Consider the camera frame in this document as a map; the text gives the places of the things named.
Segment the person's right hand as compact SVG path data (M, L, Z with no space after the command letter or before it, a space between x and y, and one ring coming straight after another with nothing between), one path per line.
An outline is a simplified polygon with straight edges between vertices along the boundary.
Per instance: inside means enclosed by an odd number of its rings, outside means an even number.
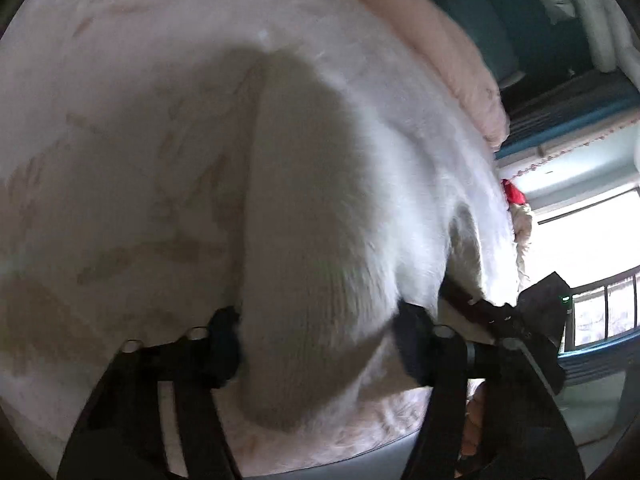
M485 383L482 382L466 404L465 422L462 432L460 455L469 457L476 454L482 438L482 425L485 409Z

